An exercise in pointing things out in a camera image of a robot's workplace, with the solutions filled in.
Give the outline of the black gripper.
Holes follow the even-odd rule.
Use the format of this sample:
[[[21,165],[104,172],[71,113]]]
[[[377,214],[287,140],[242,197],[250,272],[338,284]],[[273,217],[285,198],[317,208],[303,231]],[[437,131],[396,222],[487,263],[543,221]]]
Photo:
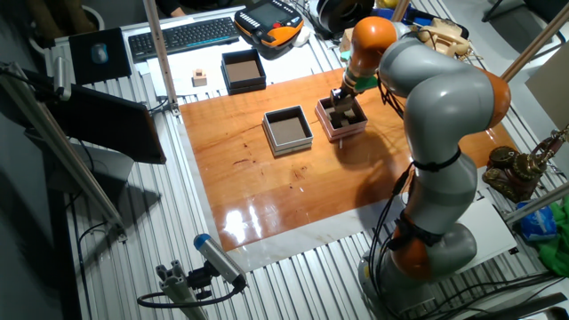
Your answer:
[[[333,110],[330,112],[330,120],[335,123],[341,122],[341,103],[343,100],[350,98],[349,108],[345,111],[345,117],[349,124],[356,122],[356,114],[354,112],[355,98],[358,92],[353,86],[342,84],[338,89],[332,89],[330,93],[331,105]]]

